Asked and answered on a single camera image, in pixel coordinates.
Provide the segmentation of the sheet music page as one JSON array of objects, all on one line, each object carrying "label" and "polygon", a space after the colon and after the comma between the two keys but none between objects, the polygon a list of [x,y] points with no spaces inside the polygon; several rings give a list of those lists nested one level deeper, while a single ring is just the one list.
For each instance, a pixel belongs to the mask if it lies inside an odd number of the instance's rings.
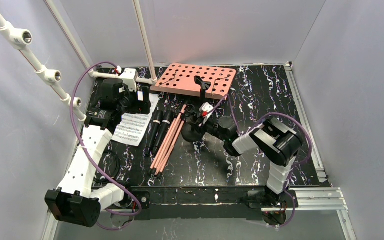
[{"label": "sheet music page", "polygon": [[112,141],[124,145],[138,147],[142,142],[148,126],[153,117],[159,102],[159,94],[151,93],[150,98],[150,113],[149,114],[130,114],[122,115],[120,124],[117,125],[115,132],[111,138]]}]

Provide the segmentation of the pink music stand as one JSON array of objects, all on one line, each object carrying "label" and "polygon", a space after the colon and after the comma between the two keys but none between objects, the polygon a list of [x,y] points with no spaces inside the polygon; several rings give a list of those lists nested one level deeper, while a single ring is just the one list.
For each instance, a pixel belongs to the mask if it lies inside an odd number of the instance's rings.
[{"label": "pink music stand", "polygon": [[[173,63],[166,69],[156,84],[151,87],[151,90],[160,93],[197,97],[200,100],[200,86],[194,82],[194,76],[200,76],[204,81],[211,82],[211,87],[206,91],[206,99],[203,102],[211,99],[222,101],[227,98],[226,94],[229,93],[236,73],[236,70],[226,67]],[[186,103],[174,119],[174,123],[169,127],[162,146],[151,165],[150,173],[156,177],[162,175],[181,134],[184,125],[181,116],[185,112],[185,108]]]}]

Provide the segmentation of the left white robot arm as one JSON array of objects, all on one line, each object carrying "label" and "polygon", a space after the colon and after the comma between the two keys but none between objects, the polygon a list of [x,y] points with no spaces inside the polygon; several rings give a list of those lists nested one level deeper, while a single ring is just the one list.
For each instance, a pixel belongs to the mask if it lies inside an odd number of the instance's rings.
[{"label": "left white robot arm", "polygon": [[123,201],[126,188],[111,177],[105,186],[92,190],[97,167],[122,116],[149,114],[151,106],[148,86],[133,91],[122,80],[103,80],[97,99],[87,111],[81,140],[66,175],[44,197],[57,221],[91,228],[102,211]]}]

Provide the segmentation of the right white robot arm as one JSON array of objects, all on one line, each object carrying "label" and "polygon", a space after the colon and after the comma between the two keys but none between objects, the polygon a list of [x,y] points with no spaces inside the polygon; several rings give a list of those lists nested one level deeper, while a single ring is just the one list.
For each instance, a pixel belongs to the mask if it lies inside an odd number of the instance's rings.
[{"label": "right white robot arm", "polygon": [[280,202],[288,188],[288,175],[304,144],[294,130],[278,119],[270,118],[244,135],[239,135],[231,116],[214,120],[197,115],[191,116],[181,130],[183,139],[189,143],[200,141],[205,134],[221,140],[224,150],[232,157],[239,157],[251,150],[262,151],[270,160],[267,183],[258,197],[247,198],[245,201],[265,206],[276,206]]}]

